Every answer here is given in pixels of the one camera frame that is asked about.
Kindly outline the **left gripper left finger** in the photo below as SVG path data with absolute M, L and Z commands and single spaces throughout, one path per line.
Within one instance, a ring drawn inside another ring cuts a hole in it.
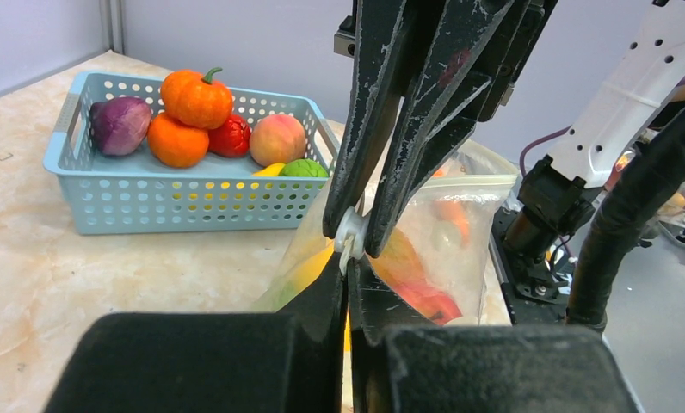
M 333 254 L 276 312 L 116 312 L 83 334 L 48 412 L 338 412 L 347 287 Z

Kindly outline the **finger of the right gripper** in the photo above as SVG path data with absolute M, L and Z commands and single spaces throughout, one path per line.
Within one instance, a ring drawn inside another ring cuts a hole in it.
M 382 254 L 413 194 L 490 120 L 528 61 L 554 1 L 403 1 L 404 40 L 394 55 L 403 107 L 367 227 L 365 250 Z
M 323 231 L 336 236 L 343 216 L 358 204 L 398 110 L 402 48 L 411 27 L 409 1 L 359 1 L 356 9 L 353 85 Z

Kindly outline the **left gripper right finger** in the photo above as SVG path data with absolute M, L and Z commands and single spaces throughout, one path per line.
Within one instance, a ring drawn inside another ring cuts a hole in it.
M 367 261 L 347 266 L 357 412 L 636 412 L 601 335 L 559 325 L 433 324 Z

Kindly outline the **red toy apple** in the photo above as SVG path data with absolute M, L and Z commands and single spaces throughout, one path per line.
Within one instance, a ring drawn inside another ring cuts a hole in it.
M 426 282 L 399 284 L 393 291 L 411 308 L 435 324 L 444 325 L 462 316 L 460 308 L 448 293 Z

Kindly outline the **clear dotted zip bag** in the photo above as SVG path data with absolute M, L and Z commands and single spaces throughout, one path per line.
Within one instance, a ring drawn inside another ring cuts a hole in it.
M 384 287 L 426 282 L 448 293 L 462 316 L 444 325 L 511 324 L 499 291 L 489 251 L 497 210 L 510 195 L 520 173 L 494 151 L 467 141 L 410 199 L 379 258 L 371 264 Z M 268 290 L 250 306 L 274 311 L 282 277 L 295 265 L 334 241 L 322 234 L 322 212 L 329 184 L 308 206 L 275 270 Z M 449 243 L 438 225 L 436 200 L 463 203 L 470 224 L 467 245 Z

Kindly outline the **blue perforated plastic basket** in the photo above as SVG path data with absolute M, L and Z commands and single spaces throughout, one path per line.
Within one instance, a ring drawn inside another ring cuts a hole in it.
M 75 76 L 44 156 L 83 235 L 296 228 L 323 188 L 322 177 L 263 176 L 251 157 L 213 154 L 174 169 L 147 145 L 107 157 L 93 142 L 90 109 L 121 96 L 164 111 L 158 77 L 107 71 Z

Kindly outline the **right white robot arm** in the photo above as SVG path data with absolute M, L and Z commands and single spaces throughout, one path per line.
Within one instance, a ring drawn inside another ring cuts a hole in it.
M 322 217 L 326 237 L 377 256 L 405 203 L 493 114 L 528 59 L 552 1 L 357 1 L 340 27 L 353 40 L 349 116 Z M 569 324 L 602 330 L 613 270 L 580 262 L 568 285 L 546 263 L 555 241 L 593 215 L 593 199 L 620 154 L 685 77 L 685 1 L 653 1 L 624 57 L 563 138 L 528 172 L 515 216 L 493 237 L 506 302 L 544 303 Z M 380 157 L 371 214 L 345 226 Z

